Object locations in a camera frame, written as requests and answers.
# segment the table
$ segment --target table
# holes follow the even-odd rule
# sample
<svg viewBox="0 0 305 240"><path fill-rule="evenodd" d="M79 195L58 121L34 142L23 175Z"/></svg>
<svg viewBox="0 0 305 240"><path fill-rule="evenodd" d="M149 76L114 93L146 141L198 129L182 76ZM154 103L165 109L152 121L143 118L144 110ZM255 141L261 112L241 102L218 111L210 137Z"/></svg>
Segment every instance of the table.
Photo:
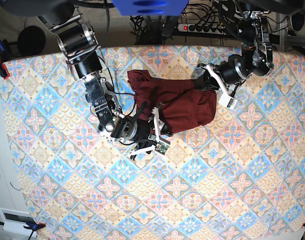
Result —
<svg viewBox="0 0 305 240"><path fill-rule="evenodd" d="M238 48L134 46L102 50L116 91L127 71L196 79ZM39 239L247 240L305 223L305 57L277 53L267 77L238 90L235 110L175 134L165 157L129 159L111 145L61 53L12 60L0 80L9 146ZM107 70L103 74L109 79ZM133 100L122 95L124 111Z"/></svg>

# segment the dark red cloth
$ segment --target dark red cloth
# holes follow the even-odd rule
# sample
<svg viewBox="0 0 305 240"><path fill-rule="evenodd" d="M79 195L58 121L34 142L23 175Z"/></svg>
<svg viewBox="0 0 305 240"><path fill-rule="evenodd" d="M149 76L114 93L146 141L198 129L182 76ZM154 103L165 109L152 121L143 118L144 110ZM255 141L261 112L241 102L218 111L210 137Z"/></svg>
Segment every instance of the dark red cloth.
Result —
<svg viewBox="0 0 305 240"><path fill-rule="evenodd" d="M137 110L143 102L148 103L140 119L147 120L159 102L165 104L161 107L160 119L174 134L206 125L214 119L216 93L195 90L194 80L152 78L147 70L131 70L127 74L135 92Z"/></svg>

